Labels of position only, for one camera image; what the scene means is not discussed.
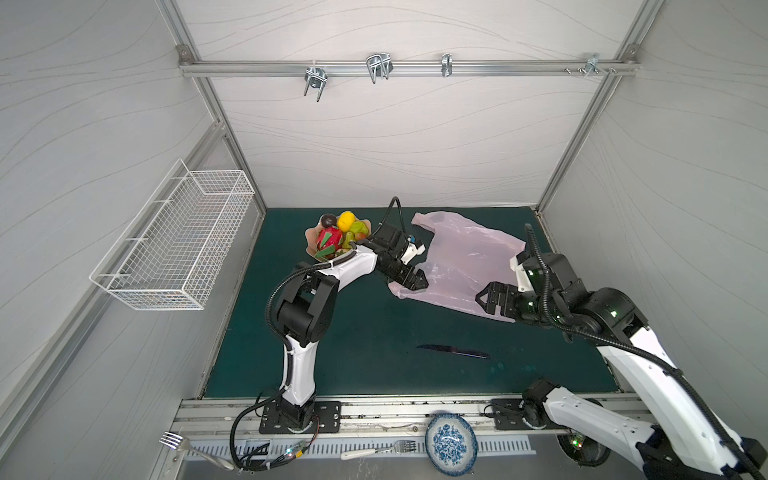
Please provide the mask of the pink plastic bag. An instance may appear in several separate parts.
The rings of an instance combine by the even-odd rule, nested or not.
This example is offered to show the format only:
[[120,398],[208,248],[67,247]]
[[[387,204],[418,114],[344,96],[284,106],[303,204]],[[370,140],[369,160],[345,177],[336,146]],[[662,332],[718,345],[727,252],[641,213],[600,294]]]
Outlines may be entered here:
[[491,282],[517,284],[514,262],[526,243],[500,230],[484,227],[458,213],[417,213],[412,224],[433,234],[427,243],[426,260],[416,268],[425,274],[428,287],[411,291],[391,282],[390,292],[461,313],[503,321],[486,313],[476,295]]

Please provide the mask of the red dragon fruit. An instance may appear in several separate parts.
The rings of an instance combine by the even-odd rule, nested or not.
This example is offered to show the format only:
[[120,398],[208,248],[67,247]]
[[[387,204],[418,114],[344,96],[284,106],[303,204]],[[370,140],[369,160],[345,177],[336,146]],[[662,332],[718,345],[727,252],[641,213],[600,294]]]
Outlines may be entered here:
[[321,261],[334,258],[342,247],[343,238],[343,232],[337,227],[320,230],[316,237],[314,256]]

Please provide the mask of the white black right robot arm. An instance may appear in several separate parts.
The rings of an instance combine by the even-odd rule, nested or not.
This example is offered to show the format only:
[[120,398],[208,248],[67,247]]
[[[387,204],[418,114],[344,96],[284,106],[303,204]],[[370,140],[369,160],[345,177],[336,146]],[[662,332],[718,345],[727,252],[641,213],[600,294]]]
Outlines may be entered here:
[[653,417],[633,419],[539,379],[519,406],[530,428],[565,428],[576,459],[582,457],[583,442],[592,441],[634,464],[648,479],[762,478],[766,448],[714,413],[625,293],[608,287],[588,290],[561,254],[522,253],[511,265],[517,282],[488,283],[475,296],[481,309],[592,343]]

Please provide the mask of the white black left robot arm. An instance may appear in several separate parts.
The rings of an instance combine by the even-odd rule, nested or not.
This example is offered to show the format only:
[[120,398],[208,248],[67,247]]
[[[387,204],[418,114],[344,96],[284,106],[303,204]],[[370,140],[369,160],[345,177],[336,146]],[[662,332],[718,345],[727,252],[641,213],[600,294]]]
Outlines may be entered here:
[[265,308],[272,331],[283,343],[283,375],[276,410],[292,429],[305,429],[314,414],[315,362],[319,341],[328,331],[338,294],[357,279],[379,272],[410,291],[428,287],[423,271],[412,263],[425,244],[392,225],[353,241],[333,259],[299,263],[275,288]]

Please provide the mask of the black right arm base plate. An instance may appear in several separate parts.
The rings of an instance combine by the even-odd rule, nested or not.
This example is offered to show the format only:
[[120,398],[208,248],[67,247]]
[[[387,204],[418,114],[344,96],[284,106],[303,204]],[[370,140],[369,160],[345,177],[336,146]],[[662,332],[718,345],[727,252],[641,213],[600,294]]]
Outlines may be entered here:
[[482,415],[492,420],[499,431],[570,432],[567,427],[551,420],[542,405],[522,398],[491,399]]

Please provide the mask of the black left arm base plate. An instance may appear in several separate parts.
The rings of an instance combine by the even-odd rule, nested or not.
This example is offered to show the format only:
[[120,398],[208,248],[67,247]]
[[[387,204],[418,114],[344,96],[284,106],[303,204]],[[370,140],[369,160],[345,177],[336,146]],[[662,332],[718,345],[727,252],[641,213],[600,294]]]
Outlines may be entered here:
[[296,406],[283,399],[267,404],[261,414],[260,434],[338,433],[342,403],[310,400]]

